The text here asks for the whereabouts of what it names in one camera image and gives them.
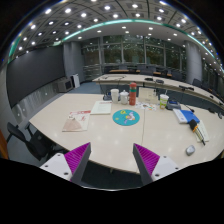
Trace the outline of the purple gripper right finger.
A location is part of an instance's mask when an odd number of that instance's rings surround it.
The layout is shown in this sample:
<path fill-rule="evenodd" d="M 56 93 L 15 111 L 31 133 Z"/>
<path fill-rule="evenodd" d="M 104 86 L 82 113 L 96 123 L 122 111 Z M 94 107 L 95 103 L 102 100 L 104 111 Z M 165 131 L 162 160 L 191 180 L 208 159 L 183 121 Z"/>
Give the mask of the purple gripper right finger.
<path fill-rule="evenodd" d="M 136 143 L 133 144 L 133 155 L 140 171 L 143 185 L 152 183 L 152 173 L 160 159 L 160 156 Z"/>

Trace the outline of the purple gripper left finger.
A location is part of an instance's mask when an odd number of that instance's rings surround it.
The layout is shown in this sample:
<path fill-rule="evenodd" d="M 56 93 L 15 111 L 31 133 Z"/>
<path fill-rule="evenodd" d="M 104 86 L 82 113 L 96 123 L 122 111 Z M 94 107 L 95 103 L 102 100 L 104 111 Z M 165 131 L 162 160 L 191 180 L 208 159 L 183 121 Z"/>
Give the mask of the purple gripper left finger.
<path fill-rule="evenodd" d="M 71 182 L 77 185 L 81 183 L 81 179 L 88 163 L 90 154 L 91 143 L 88 142 L 64 155 L 65 160 L 72 172 L 72 177 L 70 179 Z"/>

